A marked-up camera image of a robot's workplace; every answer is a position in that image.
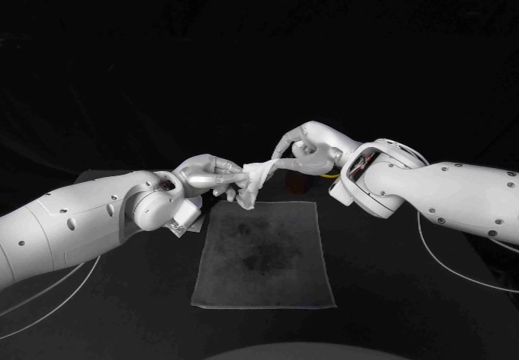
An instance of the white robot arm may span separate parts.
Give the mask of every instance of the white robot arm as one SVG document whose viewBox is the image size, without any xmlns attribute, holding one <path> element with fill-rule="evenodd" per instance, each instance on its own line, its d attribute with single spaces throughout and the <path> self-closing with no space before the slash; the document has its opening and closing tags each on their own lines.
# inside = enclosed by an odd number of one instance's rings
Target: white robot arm
<svg viewBox="0 0 519 360">
<path fill-rule="evenodd" d="M 136 171 L 52 190 L 0 217 L 0 290 L 90 261 L 140 231 L 169 227 L 181 237 L 214 188 L 233 201 L 233 182 L 249 174 L 210 154 L 172 171 Z"/>
<path fill-rule="evenodd" d="M 519 245 L 514 171 L 466 163 L 430 164 L 404 144 L 390 139 L 362 144 L 316 121 L 283 136 L 273 159 L 290 145 L 296 158 L 274 166 L 311 175 L 338 166 L 331 195 L 347 206 L 355 202 L 375 217 L 390 218 L 409 201 L 434 224 Z"/>
</svg>

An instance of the robotic hand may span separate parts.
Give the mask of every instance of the robotic hand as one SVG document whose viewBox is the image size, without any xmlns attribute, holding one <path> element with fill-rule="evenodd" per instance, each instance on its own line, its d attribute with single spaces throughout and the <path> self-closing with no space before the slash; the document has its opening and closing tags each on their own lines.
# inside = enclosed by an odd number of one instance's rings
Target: robotic hand
<svg viewBox="0 0 519 360">
<path fill-rule="evenodd" d="M 90 261 L 140 231 L 169 227 L 181 237 L 201 215 L 201 195 L 250 178 L 210 154 L 172 171 L 136 171 L 52 190 L 0 217 L 0 290 L 35 275 Z"/>
<path fill-rule="evenodd" d="M 292 145 L 296 159 L 280 159 Z M 276 168 L 309 175 L 334 166 L 341 177 L 331 195 L 355 203 L 378 218 L 390 218 L 409 201 L 442 226 L 519 245 L 519 190 L 514 171 L 466 163 L 434 163 L 390 139 L 361 143 L 325 124 L 311 121 L 283 135 Z"/>
</svg>

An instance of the black backdrop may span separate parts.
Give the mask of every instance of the black backdrop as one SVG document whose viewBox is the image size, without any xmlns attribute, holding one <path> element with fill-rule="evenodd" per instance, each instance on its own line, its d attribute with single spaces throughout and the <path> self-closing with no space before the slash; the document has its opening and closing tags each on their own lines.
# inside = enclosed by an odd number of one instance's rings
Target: black backdrop
<svg viewBox="0 0 519 360">
<path fill-rule="evenodd" d="M 2 214 L 88 169 L 174 169 L 204 153 L 266 161 L 309 120 L 432 163 L 519 170 L 517 1 L 9 6 Z"/>
</svg>

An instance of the white cloth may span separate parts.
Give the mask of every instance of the white cloth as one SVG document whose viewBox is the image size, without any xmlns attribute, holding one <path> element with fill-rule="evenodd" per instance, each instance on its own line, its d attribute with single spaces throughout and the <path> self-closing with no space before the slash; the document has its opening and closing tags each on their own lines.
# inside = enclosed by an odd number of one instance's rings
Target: white cloth
<svg viewBox="0 0 519 360">
<path fill-rule="evenodd" d="M 277 160 L 269 160 L 266 163 L 247 163 L 244 165 L 244 173 L 249 173 L 249 180 L 236 183 L 241 187 L 236 201 L 246 210 L 254 209 L 259 191 L 263 188 L 263 183 Z"/>
</svg>

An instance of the gray towel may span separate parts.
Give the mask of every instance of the gray towel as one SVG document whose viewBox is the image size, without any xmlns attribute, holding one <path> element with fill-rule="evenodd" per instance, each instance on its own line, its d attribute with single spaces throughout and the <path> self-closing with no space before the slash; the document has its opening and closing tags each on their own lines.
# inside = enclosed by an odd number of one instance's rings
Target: gray towel
<svg viewBox="0 0 519 360">
<path fill-rule="evenodd" d="M 220 202 L 192 305 L 208 309 L 336 308 L 315 202 Z"/>
</svg>

